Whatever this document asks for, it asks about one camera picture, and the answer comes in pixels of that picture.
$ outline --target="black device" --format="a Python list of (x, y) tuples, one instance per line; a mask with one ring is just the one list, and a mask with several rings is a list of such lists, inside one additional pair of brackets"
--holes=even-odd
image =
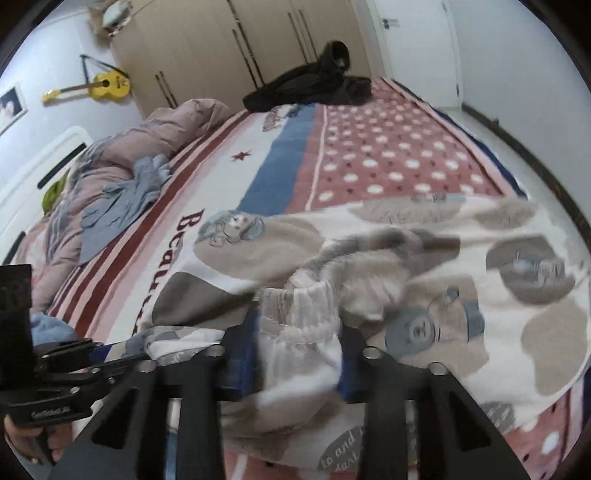
[[(34, 352), (29, 305), (30, 267), (0, 267), (3, 413), (20, 427), (51, 426), (89, 417), (92, 403), (106, 397), (53, 467), (50, 480), (81, 475), (87, 480), (162, 480), (171, 398), (182, 399), (177, 480), (225, 480), (217, 402), (240, 401), (256, 390), (256, 304), (242, 325), (226, 331), (220, 345), (167, 366), (145, 355), (93, 365), (92, 353), (100, 344), (88, 339), (42, 345)], [(407, 478), (409, 404), (416, 413), (421, 480), (529, 478), (444, 365), (400, 364), (368, 347), (360, 331), (349, 327), (342, 327), (340, 342), (343, 373), (337, 390), (348, 403), (366, 403), (359, 480)]]

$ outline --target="red star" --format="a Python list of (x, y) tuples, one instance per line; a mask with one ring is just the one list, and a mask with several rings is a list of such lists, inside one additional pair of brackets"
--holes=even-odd
[(236, 155), (232, 155), (233, 160), (232, 161), (236, 161), (236, 160), (244, 160), (246, 157), (250, 157), (251, 151), (249, 150), (248, 152), (240, 152), (237, 153)]

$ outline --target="white headboard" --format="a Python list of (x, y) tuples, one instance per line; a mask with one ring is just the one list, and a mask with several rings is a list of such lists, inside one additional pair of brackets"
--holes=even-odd
[(18, 245), (43, 217), (41, 201), (47, 189), (92, 143), (82, 127), (71, 127), (21, 168), (0, 191), (0, 262), (10, 263)]

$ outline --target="yellow guitar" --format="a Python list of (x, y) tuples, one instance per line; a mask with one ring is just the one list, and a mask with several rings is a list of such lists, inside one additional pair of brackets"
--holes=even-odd
[(55, 100), (62, 93), (84, 89), (88, 89), (90, 97), (94, 100), (107, 98), (109, 100), (118, 101), (127, 97), (131, 93), (131, 82), (129, 81), (129, 77), (112, 70), (107, 73), (99, 73), (92, 83), (51, 90), (41, 97), (41, 101), (47, 103)]

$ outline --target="framed photo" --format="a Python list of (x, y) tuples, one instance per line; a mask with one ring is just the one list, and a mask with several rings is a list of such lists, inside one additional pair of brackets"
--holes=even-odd
[(18, 85), (6, 92), (0, 92), (0, 135), (25, 113), (27, 107)]

